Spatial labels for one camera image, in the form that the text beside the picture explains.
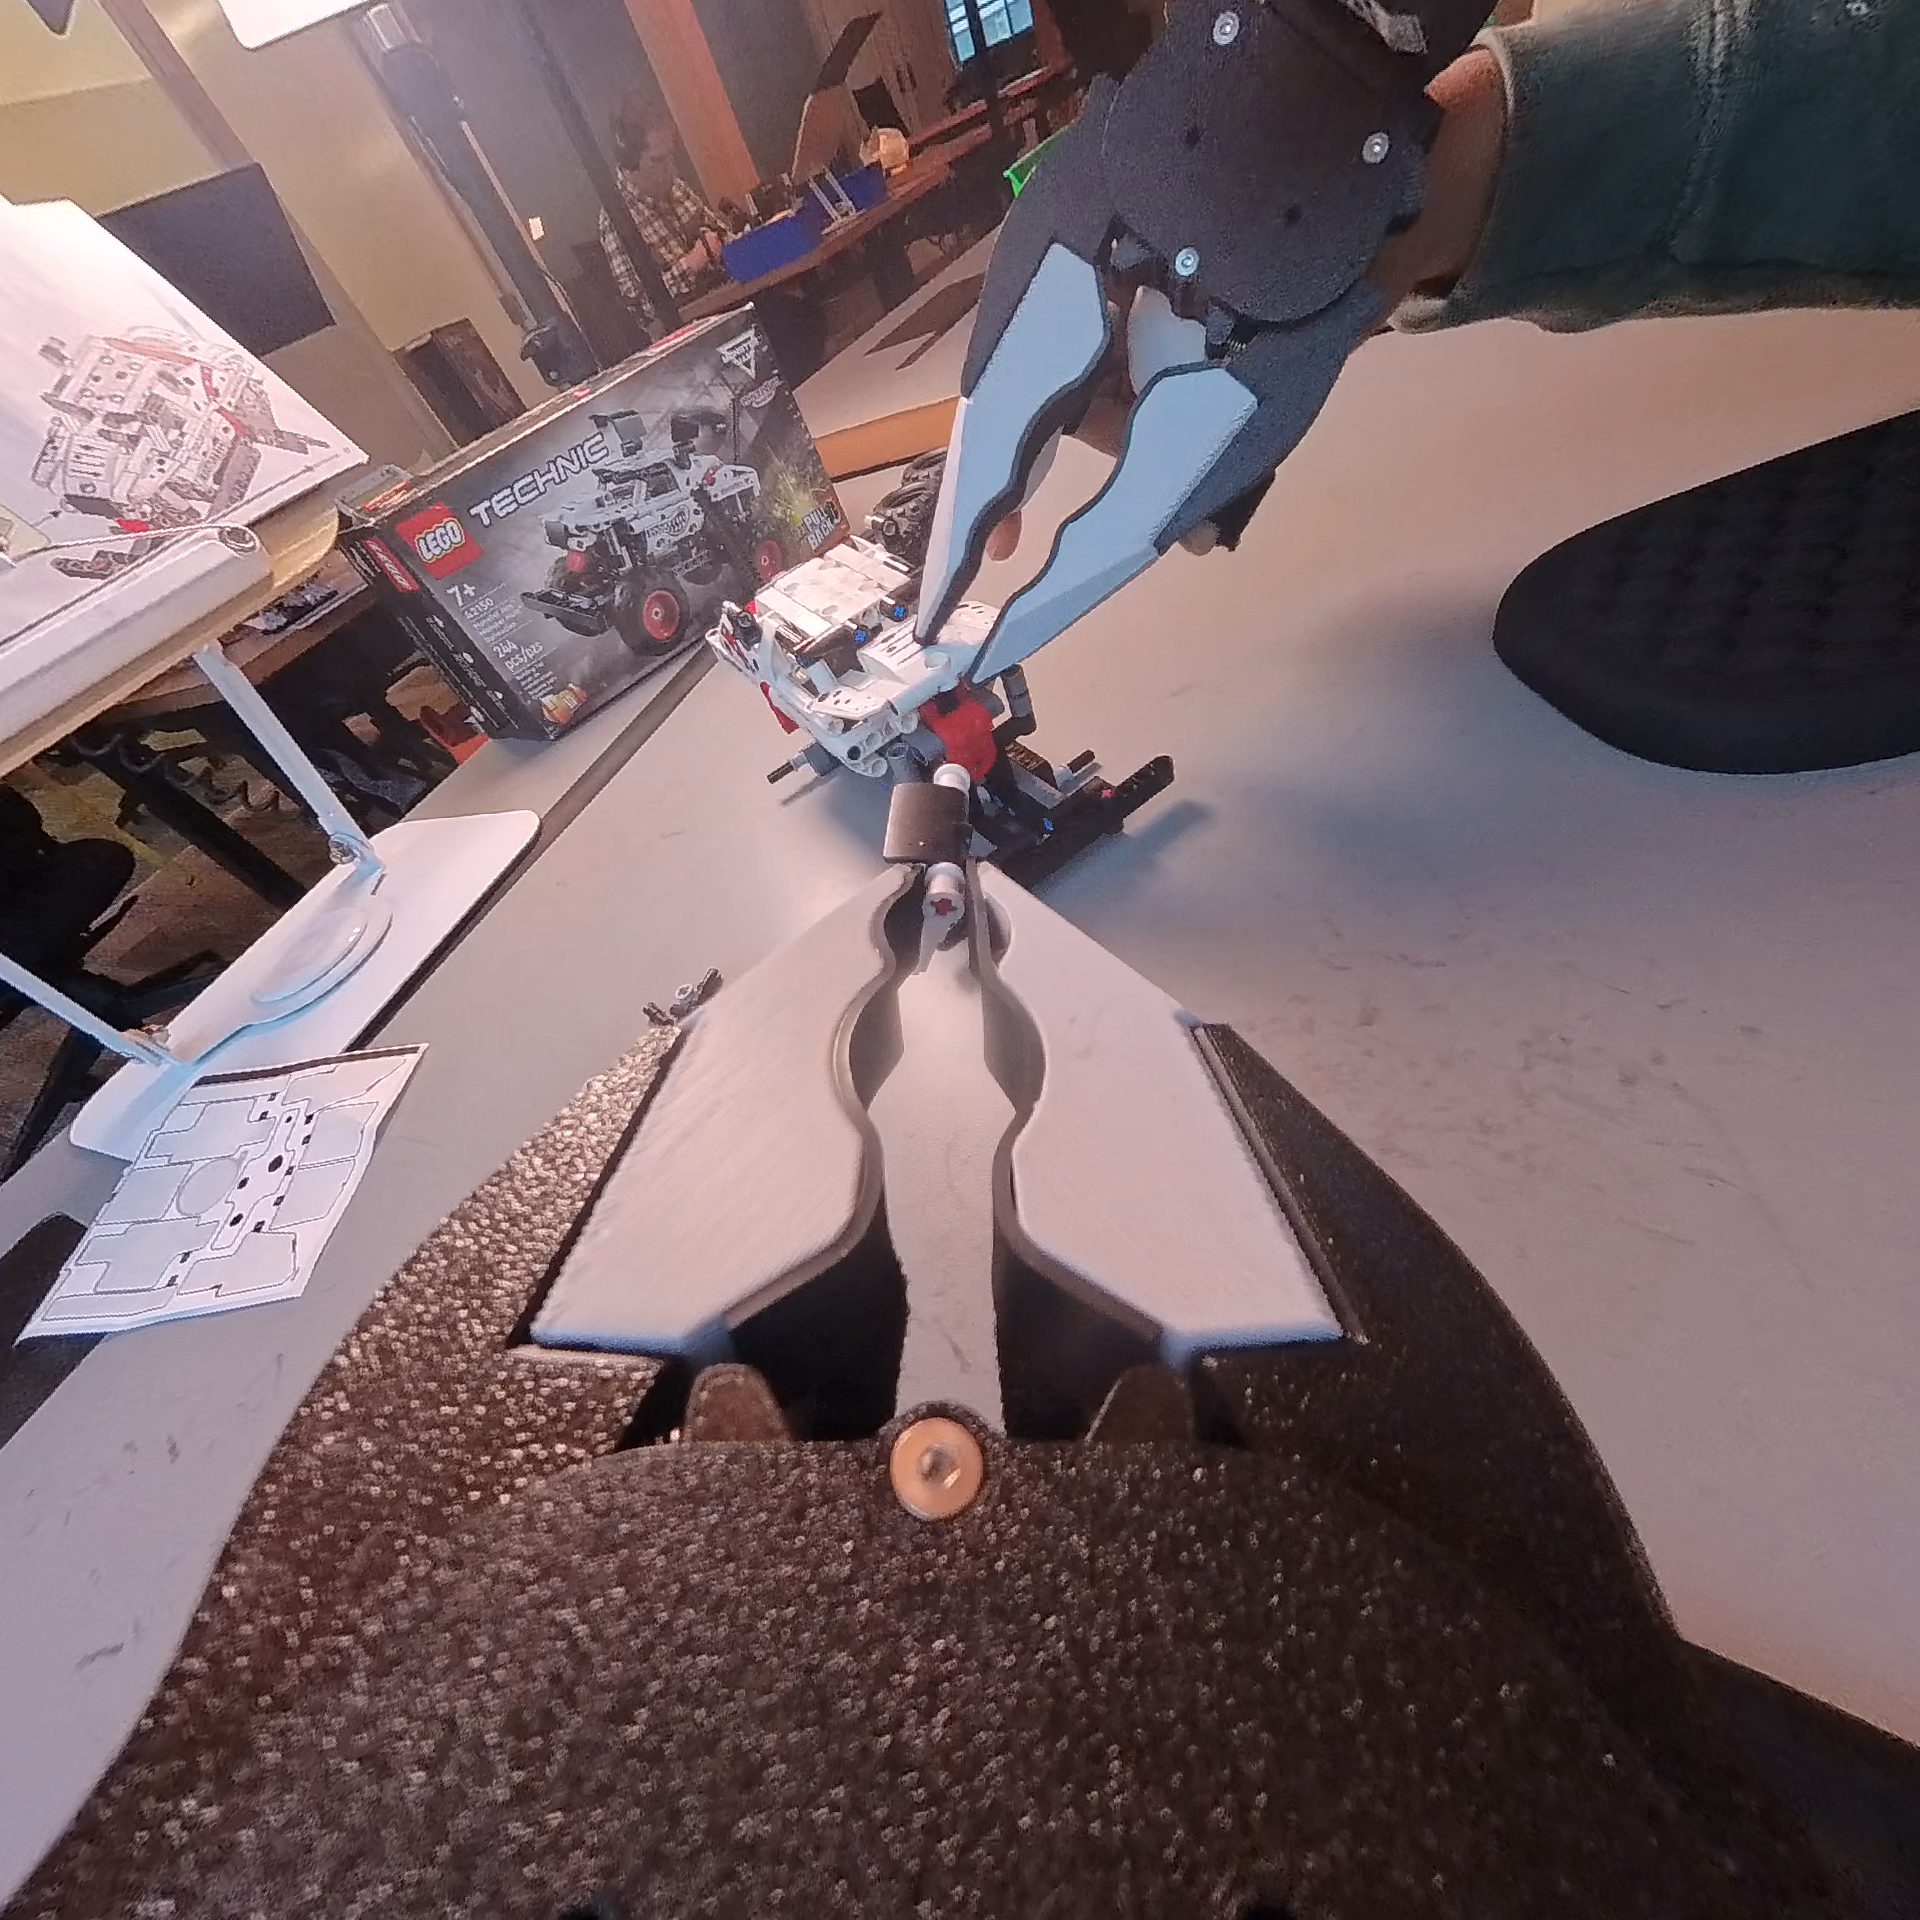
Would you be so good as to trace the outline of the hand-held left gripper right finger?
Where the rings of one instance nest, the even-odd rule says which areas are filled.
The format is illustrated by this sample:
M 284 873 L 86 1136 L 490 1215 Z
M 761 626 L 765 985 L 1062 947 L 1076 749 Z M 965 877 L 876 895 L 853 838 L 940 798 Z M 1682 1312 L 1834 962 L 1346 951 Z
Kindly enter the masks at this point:
M 997 1210 L 1021 1257 L 1166 1352 L 1338 1338 L 1186 1008 L 994 869 L 977 919 L 986 1058 L 1014 1106 Z

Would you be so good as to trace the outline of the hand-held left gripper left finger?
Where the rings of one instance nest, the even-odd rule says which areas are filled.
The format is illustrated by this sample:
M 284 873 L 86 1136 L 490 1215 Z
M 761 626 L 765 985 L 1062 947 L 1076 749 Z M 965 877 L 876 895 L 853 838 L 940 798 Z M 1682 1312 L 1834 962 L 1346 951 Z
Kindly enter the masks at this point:
M 850 1035 L 895 971 L 885 870 L 698 1011 L 535 1309 L 546 1350 L 719 1360 L 849 1253 L 881 1167 Z

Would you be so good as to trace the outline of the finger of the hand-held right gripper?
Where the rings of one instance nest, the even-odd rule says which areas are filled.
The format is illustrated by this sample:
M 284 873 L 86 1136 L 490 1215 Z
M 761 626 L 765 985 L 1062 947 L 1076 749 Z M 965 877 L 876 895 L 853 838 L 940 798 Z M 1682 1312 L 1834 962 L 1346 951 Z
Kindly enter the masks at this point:
M 972 681 L 1020 665 L 1147 568 L 1175 538 L 1178 510 L 1255 411 L 1258 398 L 1226 368 L 1157 375 L 1107 485 L 1062 521 L 1043 570 L 999 610 Z
M 972 584 L 993 528 L 1025 495 L 1041 449 L 1089 392 L 1111 336 L 1092 263 L 1062 242 L 997 240 L 929 534 L 921 637 L 940 633 Z

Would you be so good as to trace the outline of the white lego monster truck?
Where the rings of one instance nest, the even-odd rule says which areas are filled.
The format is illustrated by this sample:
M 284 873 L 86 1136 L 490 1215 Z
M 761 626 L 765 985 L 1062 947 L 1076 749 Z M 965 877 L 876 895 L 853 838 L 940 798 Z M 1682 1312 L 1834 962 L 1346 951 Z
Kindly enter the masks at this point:
M 1111 779 L 1090 752 L 1036 754 L 1025 666 L 972 681 L 997 608 L 965 600 L 926 639 L 919 586 L 915 568 L 853 536 L 719 608 L 707 634 L 714 654 L 758 687 L 788 733 L 772 781 L 797 770 L 931 781 L 958 761 L 974 781 L 970 853 L 1025 882 L 1057 873 L 1170 787 L 1167 755 Z

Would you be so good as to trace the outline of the black lego connector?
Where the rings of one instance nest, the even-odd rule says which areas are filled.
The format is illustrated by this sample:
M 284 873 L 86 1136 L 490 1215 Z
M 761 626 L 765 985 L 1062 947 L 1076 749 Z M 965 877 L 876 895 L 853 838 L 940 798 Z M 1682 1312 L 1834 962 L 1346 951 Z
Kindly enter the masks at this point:
M 881 857 L 898 865 L 962 865 L 972 850 L 970 783 L 894 783 Z

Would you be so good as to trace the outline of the person's right forearm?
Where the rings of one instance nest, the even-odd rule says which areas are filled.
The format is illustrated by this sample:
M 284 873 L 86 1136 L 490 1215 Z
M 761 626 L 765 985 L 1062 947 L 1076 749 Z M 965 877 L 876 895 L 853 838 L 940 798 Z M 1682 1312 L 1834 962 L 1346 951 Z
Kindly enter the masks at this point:
M 1503 157 L 1406 331 L 1918 303 L 1916 2 L 1587 5 L 1490 26 Z

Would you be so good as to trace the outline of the dark cardboard lego box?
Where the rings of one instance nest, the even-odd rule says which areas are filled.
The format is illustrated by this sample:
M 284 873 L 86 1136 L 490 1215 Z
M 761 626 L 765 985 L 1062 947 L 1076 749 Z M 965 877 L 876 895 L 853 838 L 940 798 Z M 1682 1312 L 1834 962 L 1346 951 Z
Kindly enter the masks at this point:
M 341 545 L 491 738 L 556 738 L 849 534 L 753 303 L 342 499 Z

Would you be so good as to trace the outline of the person's right hand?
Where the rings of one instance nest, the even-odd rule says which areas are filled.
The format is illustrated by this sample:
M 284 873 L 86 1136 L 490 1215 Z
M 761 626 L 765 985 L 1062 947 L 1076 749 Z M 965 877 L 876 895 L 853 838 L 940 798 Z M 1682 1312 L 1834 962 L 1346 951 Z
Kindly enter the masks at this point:
M 1490 46 L 1476 43 L 1444 65 L 1427 98 L 1436 126 L 1427 150 L 1425 203 L 1410 226 L 1385 240 L 1371 274 L 1387 305 L 1414 295 L 1442 295 L 1469 269 L 1503 157 L 1503 70 Z

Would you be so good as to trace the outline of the wood edged table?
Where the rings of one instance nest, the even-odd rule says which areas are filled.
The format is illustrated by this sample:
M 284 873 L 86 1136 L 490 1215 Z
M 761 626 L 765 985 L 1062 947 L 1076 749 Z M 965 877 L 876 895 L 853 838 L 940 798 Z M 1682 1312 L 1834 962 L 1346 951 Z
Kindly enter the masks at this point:
M 980 282 L 997 232 L 877 319 L 797 386 L 830 480 L 844 482 L 940 449 L 954 431 Z

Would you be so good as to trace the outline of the long wooden workbench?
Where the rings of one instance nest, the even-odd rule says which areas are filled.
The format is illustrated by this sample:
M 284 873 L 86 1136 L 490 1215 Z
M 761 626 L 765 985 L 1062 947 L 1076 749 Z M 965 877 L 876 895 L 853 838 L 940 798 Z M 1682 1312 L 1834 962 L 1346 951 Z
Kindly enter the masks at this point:
M 827 222 L 845 222 L 823 266 L 780 286 L 750 287 L 734 282 L 724 269 L 717 286 L 678 305 L 681 322 L 754 303 L 772 322 L 783 373 L 807 377 L 853 337 L 858 322 L 881 319 L 917 293 L 915 245 L 947 254 L 993 226 L 1001 165 L 1049 133 L 1049 120 L 1074 98 L 1071 74 L 1045 65 L 999 93 L 997 120 L 986 102 L 972 102 L 911 135 L 910 159 L 894 173 L 855 167 L 839 181 L 818 178 L 775 219 L 818 200 Z

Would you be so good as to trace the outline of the blue parts tray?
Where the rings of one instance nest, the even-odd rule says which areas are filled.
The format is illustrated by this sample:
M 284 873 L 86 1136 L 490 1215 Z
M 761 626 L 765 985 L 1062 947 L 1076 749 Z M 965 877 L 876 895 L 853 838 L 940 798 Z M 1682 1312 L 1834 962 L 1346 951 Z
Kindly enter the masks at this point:
M 825 264 L 830 242 L 845 222 L 827 222 L 818 200 L 748 227 L 722 245 L 722 264 L 734 282 L 780 286 Z

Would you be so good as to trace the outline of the white sticker sheet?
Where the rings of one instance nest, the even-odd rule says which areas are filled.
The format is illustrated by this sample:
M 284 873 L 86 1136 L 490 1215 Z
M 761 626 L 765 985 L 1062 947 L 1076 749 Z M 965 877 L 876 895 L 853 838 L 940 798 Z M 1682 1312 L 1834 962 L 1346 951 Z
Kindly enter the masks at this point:
M 19 1342 L 298 1297 L 420 1046 L 220 1071 L 127 1162 Z

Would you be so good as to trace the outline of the black wrist rest pad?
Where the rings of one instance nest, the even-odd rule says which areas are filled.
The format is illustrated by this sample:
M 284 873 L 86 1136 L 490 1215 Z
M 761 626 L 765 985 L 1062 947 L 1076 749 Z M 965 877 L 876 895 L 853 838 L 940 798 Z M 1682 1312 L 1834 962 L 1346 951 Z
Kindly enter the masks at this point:
M 1638 758 L 1798 775 L 1918 749 L 1918 414 L 1660 498 L 1529 562 L 1494 651 Z

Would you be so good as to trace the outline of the black square panel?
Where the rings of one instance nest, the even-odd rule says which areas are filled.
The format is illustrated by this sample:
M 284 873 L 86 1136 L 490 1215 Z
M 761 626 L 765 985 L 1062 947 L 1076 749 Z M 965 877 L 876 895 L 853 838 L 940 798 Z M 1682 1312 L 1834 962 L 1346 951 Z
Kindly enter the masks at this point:
M 334 325 L 259 161 L 101 211 L 97 222 L 254 355 Z

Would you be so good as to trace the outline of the bright light panel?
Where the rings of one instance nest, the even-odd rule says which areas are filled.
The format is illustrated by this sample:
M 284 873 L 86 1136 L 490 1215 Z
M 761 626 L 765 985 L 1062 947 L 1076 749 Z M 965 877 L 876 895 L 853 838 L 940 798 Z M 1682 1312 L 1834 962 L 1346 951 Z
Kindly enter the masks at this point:
M 234 38 L 249 51 L 309 31 L 332 18 L 363 14 L 378 2 L 354 0 L 222 0 Z

